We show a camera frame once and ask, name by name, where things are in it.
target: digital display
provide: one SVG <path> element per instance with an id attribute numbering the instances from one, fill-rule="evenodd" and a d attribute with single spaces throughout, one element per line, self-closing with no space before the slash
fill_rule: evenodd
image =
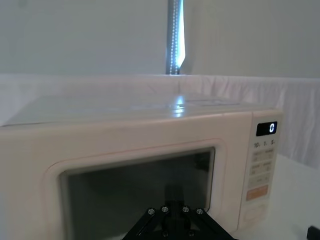
<path id="1" fill-rule="evenodd" d="M 277 121 L 259 123 L 256 127 L 256 136 L 265 136 L 277 132 Z"/>

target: white backdrop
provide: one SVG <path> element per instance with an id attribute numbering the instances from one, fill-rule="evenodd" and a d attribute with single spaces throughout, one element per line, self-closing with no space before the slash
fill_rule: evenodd
<path id="1" fill-rule="evenodd" d="M 279 153 L 320 170 L 320 79 L 234 76 L 0 75 L 0 125 L 41 96 L 203 93 L 284 111 Z"/>
<path id="2" fill-rule="evenodd" d="M 165 74 L 168 0 L 1 0 L 0 73 Z"/>
<path id="3" fill-rule="evenodd" d="M 184 0 L 181 73 L 320 78 L 319 0 Z"/>

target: black bracket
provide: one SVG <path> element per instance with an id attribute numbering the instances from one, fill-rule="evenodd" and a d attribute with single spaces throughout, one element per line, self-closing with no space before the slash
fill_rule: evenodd
<path id="1" fill-rule="evenodd" d="M 191 209 L 177 199 L 182 191 L 175 190 L 174 195 L 166 191 L 160 209 L 148 208 L 123 240 L 236 240 L 203 208 Z"/>

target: white wall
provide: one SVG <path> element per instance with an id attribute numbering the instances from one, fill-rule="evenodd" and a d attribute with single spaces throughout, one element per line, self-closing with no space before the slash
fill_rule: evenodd
<path id="1" fill-rule="evenodd" d="M 1 0 L 0 73 L 164 74 L 167 0 Z"/>
<path id="2" fill-rule="evenodd" d="M 319 0 L 185 0 L 182 72 L 320 78 Z"/>

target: orange button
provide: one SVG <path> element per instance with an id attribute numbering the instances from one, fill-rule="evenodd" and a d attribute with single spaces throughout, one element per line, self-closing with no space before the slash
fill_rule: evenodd
<path id="1" fill-rule="evenodd" d="M 250 201 L 252 199 L 257 199 L 268 193 L 268 185 L 260 186 L 255 189 L 252 189 L 246 193 L 246 200 Z"/>

